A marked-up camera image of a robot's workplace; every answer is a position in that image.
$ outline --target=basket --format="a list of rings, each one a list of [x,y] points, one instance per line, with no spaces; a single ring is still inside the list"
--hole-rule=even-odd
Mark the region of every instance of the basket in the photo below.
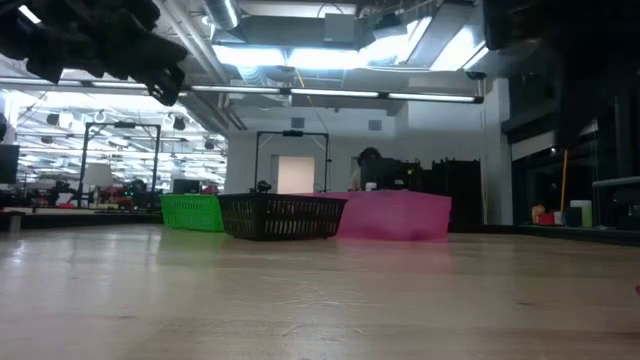
[[[347,200],[300,195],[221,195],[227,234],[251,240],[298,240],[335,236]]]
[[[222,232],[222,215],[213,195],[162,195],[162,217],[167,227]]]

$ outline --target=computer monitor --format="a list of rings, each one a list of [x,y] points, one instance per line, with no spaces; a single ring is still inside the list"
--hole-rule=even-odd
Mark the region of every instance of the computer monitor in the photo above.
[[[367,159],[360,165],[360,186],[376,183],[377,189],[419,190],[419,163],[408,163],[390,158]]]
[[[175,179],[173,180],[174,194],[200,194],[200,180]]]
[[[15,184],[20,146],[0,145],[0,184]]]

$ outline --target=wooden table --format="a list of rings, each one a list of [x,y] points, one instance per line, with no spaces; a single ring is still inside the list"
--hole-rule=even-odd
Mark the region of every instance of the wooden table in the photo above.
[[[0,241],[0,359],[638,359],[640,249],[512,235]]]

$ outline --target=green basket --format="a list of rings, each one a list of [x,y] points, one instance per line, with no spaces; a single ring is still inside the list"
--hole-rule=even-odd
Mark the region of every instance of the green basket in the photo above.
[[[223,232],[218,198],[213,195],[162,195],[164,225],[174,229]]]

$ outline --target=pink basket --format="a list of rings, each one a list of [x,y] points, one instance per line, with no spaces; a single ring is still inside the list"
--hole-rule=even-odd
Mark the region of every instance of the pink basket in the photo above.
[[[447,241],[449,197],[411,191],[316,193],[313,196],[349,200],[342,214],[339,237]]]

